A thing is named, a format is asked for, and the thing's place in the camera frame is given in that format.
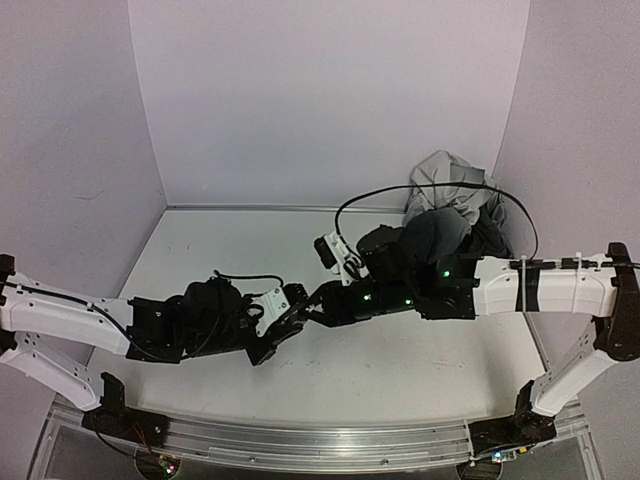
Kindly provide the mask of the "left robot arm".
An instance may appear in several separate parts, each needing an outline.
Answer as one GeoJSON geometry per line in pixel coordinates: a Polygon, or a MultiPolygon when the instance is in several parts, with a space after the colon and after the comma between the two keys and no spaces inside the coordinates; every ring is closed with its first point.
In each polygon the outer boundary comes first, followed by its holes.
{"type": "Polygon", "coordinates": [[[47,347],[69,340],[128,360],[178,365],[243,350],[252,365],[268,360],[303,328],[303,285],[281,283],[261,294],[241,293],[230,276],[193,282],[166,300],[88,297],[47,286],[1,257],[1,361],[63,395],[91,427],[116,437],[131,433],[142,412],[127,406],[125,387],[47,347]]]}

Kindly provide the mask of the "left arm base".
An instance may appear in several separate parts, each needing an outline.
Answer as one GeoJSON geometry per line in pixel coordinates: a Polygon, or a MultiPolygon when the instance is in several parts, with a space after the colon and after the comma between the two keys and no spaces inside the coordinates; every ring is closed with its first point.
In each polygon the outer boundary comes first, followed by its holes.
{"type": "Polygon", "coordinates": [[[135,442],[150,455],[155,454],[155,448],[164,447],[169,417],[128,406],[124,384],[107,372],[101,373],[100,378],[103,389],[98,406],[83,414],[82,427],[91,430],[99,439],[111,437],[135,442]]]}

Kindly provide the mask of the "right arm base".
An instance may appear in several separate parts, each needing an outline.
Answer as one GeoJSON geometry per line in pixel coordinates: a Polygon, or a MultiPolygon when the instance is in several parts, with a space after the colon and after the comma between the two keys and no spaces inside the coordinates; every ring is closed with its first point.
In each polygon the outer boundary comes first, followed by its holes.
{"type": "Polygon", "coordinates": [[[530,380],[521,388],[511,415],[477,420],[469,425],[473,460],[484,460],[506,450],[529,448],[556,437],[555,417],[533,410],[533,385],[534,381],[530,380]]]}

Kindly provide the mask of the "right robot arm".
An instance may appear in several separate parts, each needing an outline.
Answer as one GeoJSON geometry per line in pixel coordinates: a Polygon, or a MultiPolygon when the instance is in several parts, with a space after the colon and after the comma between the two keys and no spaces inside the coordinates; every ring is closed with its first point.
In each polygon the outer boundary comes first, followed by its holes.
{"type": "Polygon", "coordinates": [[[425,320],[539,312],[592,318],[550,371],[523,387],[515,421],[553,417],[611,366],[639,357],[638,264],[626,246],[560,259],[506,259],[452,254],[437,260],[412,252],[413,234],[380,226],[358,244],[368,273],[319,286],[305,305],[308,319],[329,328],[414,310],[425,320]]]}

